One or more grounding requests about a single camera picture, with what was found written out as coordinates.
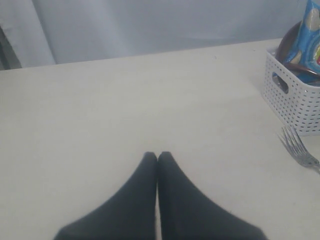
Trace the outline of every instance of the curtain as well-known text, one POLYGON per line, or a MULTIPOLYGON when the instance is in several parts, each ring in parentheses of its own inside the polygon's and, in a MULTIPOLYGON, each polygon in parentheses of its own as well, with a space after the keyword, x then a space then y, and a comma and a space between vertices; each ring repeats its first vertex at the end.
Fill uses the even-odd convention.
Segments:
POLYGON ((0 0, 22 67, 282 37, 306 0, 0 0))

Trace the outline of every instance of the basket handle hole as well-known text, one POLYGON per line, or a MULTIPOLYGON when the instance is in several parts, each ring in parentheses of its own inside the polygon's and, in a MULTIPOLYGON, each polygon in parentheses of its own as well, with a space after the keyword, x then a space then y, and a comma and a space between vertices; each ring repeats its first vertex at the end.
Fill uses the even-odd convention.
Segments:
POLYGON ((272 80, 285 94, 288 94, 288 84, 275 72, 272 73, 272 80))

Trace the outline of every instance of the table surface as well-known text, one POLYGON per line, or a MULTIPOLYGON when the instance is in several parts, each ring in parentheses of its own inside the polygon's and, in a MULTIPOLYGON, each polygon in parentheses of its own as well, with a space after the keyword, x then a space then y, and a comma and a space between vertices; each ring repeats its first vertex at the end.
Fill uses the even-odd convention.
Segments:
MULTIPOLYGON (((287 153, 261 95, 265 49, 279 42, 0 71, 0 239, 52 240, 144 152, 171 151, 270 240, 318 240, 320 176, 287 153)), ((320 136, 302 140, 320 156, 320 136)))

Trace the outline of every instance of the metal fork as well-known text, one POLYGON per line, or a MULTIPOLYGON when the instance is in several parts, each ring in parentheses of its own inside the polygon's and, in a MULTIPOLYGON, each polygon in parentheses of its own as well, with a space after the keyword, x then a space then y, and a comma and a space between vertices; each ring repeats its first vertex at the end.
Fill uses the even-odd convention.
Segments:
POLYGON ((282 135, 279 136, 279 138, 289 154, 301 166, 313 168, 320 174, 319 160, 308 152, 296 129, 293 126, 284 126, 281 128, 281 130, 282 135))

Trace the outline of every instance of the white plastic basket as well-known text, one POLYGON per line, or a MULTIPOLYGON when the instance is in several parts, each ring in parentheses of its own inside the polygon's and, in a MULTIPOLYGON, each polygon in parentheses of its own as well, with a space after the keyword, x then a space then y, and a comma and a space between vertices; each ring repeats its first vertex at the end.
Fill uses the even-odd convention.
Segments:
POLYGON ((275 52, 273 48, 266 54, 263 98, 300 136, 320 135, 320 87, 303 83, 275 59, 275 52), (274 74, 287 84, 287 93, 274 74))

